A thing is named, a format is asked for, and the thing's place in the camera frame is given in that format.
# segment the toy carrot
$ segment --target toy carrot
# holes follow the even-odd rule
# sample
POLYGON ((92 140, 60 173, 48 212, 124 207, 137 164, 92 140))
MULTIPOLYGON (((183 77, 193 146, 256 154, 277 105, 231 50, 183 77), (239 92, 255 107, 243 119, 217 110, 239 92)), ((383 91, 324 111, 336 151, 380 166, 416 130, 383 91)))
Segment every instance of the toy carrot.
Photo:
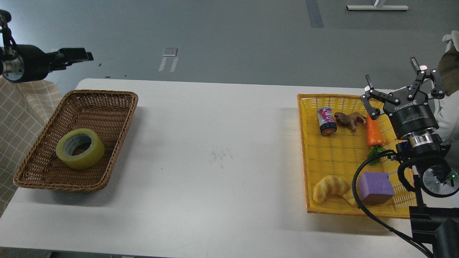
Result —
POLYGON ((378 122, 367 116, 367 144, 368 148, 372 146, 382 146, 384 138, 379 130, 378 122))
MULTIPOLYGON (((379 130, 378 122, 367 116, 367 144, 370 148, 370 153, 368 158, 373 157, 374 155, 385 151, 382 147, 384 144, 384 138, 382 137, 381 131, 379 130)), ((376 159, 369 163, 370 166, 375 165, 379 162, 379 159, 376 159)))

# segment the robotic arm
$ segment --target robotic arm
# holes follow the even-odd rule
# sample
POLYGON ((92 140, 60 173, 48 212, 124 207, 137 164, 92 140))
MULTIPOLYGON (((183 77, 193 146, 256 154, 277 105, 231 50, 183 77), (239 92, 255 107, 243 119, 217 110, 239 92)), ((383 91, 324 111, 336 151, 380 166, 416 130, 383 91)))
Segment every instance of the robotic arm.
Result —
POLYGON ((440 145, 442 139, 433 134, 438 129, 438 123, 428 104, 429 99, 444 98, 446 87, 438 70, 419 66, 414 57, 411 64, 416 72, 412 86, 385 94, 374 89, 367 75, 368 86, 360 99, 372 119, 377 119, 381 110, 373 108, 369 99, 383 102, 383 112, 389 116, 397 139, 405 140, 396 145, 403 161, 398 170, 403 186, 408 191, 415 191, 403 174, 405 168, 415 166, 420 174, 421 187, 427 194, 448 197, 459 191, 459 176, 441 156, 444 146, 440 145), (429 94, 420 91, 425 79, 431 79, 434 84, 429 94))
POLYGON ((14 83, 44 79, 48 73, 65 70, 77 62, 94 60, 84 48, 62 48, 57 52, 44 53, 33 45, 17 45, 8 22, 11 14, 0 10, 0 26, 3 48, 0 48, 0 73, 14 83))
MULTIPOLYGON (((400 162, 397 170, 400 182, 408 191, 416 193, 417 206, 409 207, 413 237, 409 238, 392 228, 391 231, 410 242, 428 257, 455 258, 459 255, 457 241, 459 208, 427 207, 421 194, 422 189, 434 197, 448 197, 459 191, 459 175, 443 159, 442 152, 445 151, 445 146, 441 145, 440 136, 433 134, 439 126, 428 104, 429 99, 444 98, 446 87, 438 70, 431 71, 426 66, 419 66, 414 57, 411 58, 411 64, 416 72, 416 79, 412 86, 385 94, 374 89, 367 75, 368 86, 360 99, 372 119, 378 118, 383 113, 389 116, 397 139, 403 142, 396 145, 397 153, 388 151, 386 156, 392 155, 392 158, 400 162), (420 91, 420 86, 425 79, 433 81, 433 88, 429 94, 420 91), (370 105, 371 98, 384 103, 383 112, 370 105), (416 167, 419 174, 413 177, 414 186, 404 176, 404 171, 408 167, 416 167), (432 244, 433 253, 422 243, 432 244)), ((364 164, 356 171, 354 181, 364 164)), ((353 185, 353 193, 356 200, 359 199, 356 196, 355 185, 353 185)), ((361 200, 359 208, 378 222, 361 200)))

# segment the yellow tape roll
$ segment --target yellow tape roll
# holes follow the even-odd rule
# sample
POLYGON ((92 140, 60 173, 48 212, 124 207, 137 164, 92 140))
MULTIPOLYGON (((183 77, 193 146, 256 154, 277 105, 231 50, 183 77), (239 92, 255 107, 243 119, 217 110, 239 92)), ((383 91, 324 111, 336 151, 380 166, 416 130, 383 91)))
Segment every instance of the yellow tape roll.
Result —
POLYGON ((76 129, 64 135, 56 146, 57 156, 73 169, 94 166, 104 155, 105 147, 97 134, 91 129, 76 129), (73 151, 83 144, 91 145, 83 153, 73 156, 73 151))

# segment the sponge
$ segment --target sponge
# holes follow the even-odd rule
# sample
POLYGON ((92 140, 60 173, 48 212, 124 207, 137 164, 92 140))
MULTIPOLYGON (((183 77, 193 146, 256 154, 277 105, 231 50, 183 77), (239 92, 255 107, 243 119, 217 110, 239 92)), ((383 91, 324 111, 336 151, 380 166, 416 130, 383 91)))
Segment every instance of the sponge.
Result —
POLYGON ((358 191, 363 202, 372 204, 385 203, 394 195, 389 174, 385 172, 364 172, 358 179, 358 191))

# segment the yellow plastic basket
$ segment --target yellow plastic basket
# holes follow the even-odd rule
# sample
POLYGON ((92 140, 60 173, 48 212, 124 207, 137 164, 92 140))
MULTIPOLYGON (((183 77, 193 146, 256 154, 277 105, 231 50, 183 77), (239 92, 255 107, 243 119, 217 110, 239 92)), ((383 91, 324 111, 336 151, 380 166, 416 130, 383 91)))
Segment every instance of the yellow plastic basket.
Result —
MULTIPOLYGON (((369 149, 366 140, 366 126, 357 124, 357 131, 338 126, 331 136, 320 133, 317 109, 330 106, 333 113, 350 114, 359 112, 364 117, 367 112, 360 96, 337 94, 299 94, 298 111, 300 118, 301 146, 303 156, 304 196, 308 213, 329 213, 339 215, 365 215, 360 209, 350 205, 338 195, 327 196, 323 203, 313 201, 313 188, 323 177, 335 175, 352 182, 356 169, 367 159, 369 149)), ((382 109, 382 103, 370 101, 373 107, 382 109)), ((378 125, 384 137, 384 148, 395 150, 398 143, 391 123, 386 115, 378 118, 378 125)), ((366 166, 364 171, 387 172, 394 188, 394 196, 384 204, 367 205, 377 217, 409 219, 409 206, 416 205, 416 197, 408 192, 397 177, 398 162, 381 159, 375 166, 366 166)), ((406 170, 410 180, 412 171, 406 170)))

